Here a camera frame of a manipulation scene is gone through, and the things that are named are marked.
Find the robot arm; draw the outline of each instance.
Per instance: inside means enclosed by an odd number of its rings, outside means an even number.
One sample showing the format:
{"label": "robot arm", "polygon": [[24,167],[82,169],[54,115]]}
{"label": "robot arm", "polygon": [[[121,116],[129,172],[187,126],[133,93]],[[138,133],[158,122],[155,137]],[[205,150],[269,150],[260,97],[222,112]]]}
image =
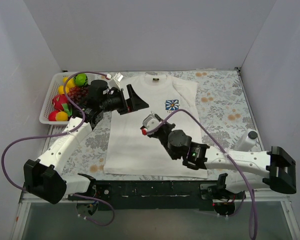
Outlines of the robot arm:
{"label": "robot arm", "polygon": [[[154,130],[162,119],[151,113],[142,123],[142,133],[150,138],[160,140],[171,159],[182,159],[187,168],[198,169],[228,169],[237,170],[223,152],[214,146],[192,142],[192,138],[182,130],[173,130],[175,124],[166,122],[155,132]],[[246,177],[254,189],[270,188],[282,194],[295,194],[296,189],[296,162],[284,149],[273,146],[271,151],[244,152],[231,150],[228,153],[246,172]],[[246,185],[238,173],[221,174],[217,186],[210,191],[225,194],[238,193],[246,190]]]}
{"label": "robot arm", "polygon": [[94,80],[88,87],[88,96],[81,100],[79,107],[85,113],[85,122],[76,131],[82,116],[78,110],[73,111],[73,117],[63,133],[52,146],[37,158],[29,159],[23,166],[26,190],[52,204],[58,203],[65,194],[82,193],[93,196],[95,179],[79,173],[76,176],[61,177],[64,166],[77,149],[80,142],[89,135],[102,120],[104,112],[117,110],[120,115],[148,108],[133,90],[127,85],[129,98],[125,99],[119,81],[123,76],[118,73],[109,84],[104,80]]}

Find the fruit basket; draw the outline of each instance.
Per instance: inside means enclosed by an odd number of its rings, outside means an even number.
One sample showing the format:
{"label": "fruit basket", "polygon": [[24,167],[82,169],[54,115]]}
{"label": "fruit basket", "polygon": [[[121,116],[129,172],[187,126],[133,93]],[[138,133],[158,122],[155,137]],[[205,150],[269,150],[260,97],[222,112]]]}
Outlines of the fruit basket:
{"label": "fruit basket", "polygon": [[[69,123],[69,121],[50,121],[49,115],[50,115],[50,113],[55,111],[55,108],[52,105],[52,100],[56,95],[59,94],[58,88],[61,85],[63,86],[63,84],[64,84],[63,79],[65,77],[71,76],[72,74],[75,74],[75,72],[61,72],[61,73],[57,73],[53,76],[52,81],[49,86],[49,89],[48,89],[48,92],[46,93],[46,96],[45,96],[45,99],[43,102],[43,106],[41,109],[41,113],[39,116],[39,121],[42,124],[67,125]],[[96,75],[96,74],[87,73],[86,76],[87,76],[88,84],[90,84],[91,81],[93,81],[95,79],[101,79],[101,76]]]}

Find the floral tablecloth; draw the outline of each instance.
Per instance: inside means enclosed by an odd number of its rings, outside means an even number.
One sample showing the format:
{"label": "floral tablecloth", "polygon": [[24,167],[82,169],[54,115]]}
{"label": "floral tablecloth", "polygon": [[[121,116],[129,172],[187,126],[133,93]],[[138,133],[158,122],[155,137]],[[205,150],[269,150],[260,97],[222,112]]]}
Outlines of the floral tablecloth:
{"label": "floral tablecloth", "polygon": [[[122,72],[126,78],[145,72]],[[226,149],[233,148],[236,141],[247,128],[254,129],[251,114],[243,93],[238,74],[235,70],[192,70],[192,71],[152,71],[150,75],[171,75],[198,83],[196,107],[200,122]],[[88,174],[97,180],[197,180],[193,177],[167,177],[149,175],[104,174],[108,140],[110,136],[111,112],[81,142],[63,169],[63,176],[78,173]],[[54,126],[52,133],[62,132],[63,127]],[[213,141],[202,131],[202,142],[214,146]],[[49,145],[55,139],[48,139]],[[261,151],[259,141],[253,151]],[[218,179],[223,169],[208,170],[210,180]]]}

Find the white backdrop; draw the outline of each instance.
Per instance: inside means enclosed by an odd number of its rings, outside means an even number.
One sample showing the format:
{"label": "white backdrop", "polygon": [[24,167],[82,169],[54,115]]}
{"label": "white backdrop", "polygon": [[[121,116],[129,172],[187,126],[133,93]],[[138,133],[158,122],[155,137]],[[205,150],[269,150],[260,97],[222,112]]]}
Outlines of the white backdrop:
{"label": "white backdrop", "polygon": [[292,207],[300,227],[300,0],[277,1],[242,66],[242,80],[266,149],[296,161]]}
{"label": "white backdrop", "polygon": [[[46,134],[39,113],[52,76],[60,68],[22,0],[0,0],[0,159],[12,141]],[[24,182],[23,166],[38,156],[43,140],[12,147],[6,157],[10,177]],[[6,180],[0,164],[0,240],[11,235],[21,191]]]}
{"label": "white backdrop", "polygon": [[240,67],[276,0],[24,0],[63,70]]}

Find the white t-shirt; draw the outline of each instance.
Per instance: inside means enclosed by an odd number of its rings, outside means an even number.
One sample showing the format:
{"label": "white t-shirt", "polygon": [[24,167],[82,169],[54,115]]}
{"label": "white t-shirt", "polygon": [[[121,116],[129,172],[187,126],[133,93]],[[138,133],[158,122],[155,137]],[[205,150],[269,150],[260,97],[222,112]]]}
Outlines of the white t-shirt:
{"label": "white t-shirt", "polygon": [[[104,172],[207,178],[206,170],[192,170],[182,165],[182,159],[172,160],[158,139],[144,136],[140,130],[143,120],[151,111],[165,119],[172,111],[180,108],[199,119],[195,104],[198,84],[169,75],[139,75],[120,82],[126,99],[129,97],[126,88],[128,84],[149,104],[149,108],[125,115],[112,112]],[[178,112],[168,122],[175,124],[174,130],[181,129],[192,137],[193,142],[201,143],[201,129],[186,113]]]}

